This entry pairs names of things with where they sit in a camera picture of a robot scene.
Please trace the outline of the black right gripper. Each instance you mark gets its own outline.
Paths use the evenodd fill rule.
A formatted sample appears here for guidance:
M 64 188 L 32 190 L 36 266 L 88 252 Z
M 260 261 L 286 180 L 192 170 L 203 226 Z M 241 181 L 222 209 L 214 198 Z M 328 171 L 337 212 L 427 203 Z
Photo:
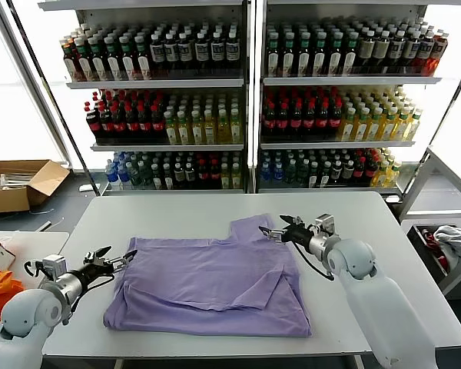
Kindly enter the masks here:
M 311 239 L 315 236 L 313 231 L 305 228 L 303 220 L 299 217 L 281 214 L 280 218 L 287 223 L 284 229 L 270 229 L 264 226 L 259 226 L 259 230 L 263 235 L 275 241 L 281 241 L 286 233 L 286 239 L 300 246 L 309 246 Z

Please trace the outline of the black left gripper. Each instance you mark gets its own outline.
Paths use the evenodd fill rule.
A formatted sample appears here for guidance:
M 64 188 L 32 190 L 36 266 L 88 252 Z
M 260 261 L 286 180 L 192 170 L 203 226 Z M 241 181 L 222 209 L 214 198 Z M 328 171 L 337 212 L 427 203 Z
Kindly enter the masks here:
M 85 255 L 85 265 L 78 270 L 78 279 L 83 288 L 88 288 L 99 277 L 112 274 L 113 271 L 124 270 L 138 252 L 137 250 L 129 251 L 121 257 L 110 259 L 107 263 L 104 261 L 104 256 L 110 250 L 110 246 L 104 246 L 96 251 L 89 251 Z

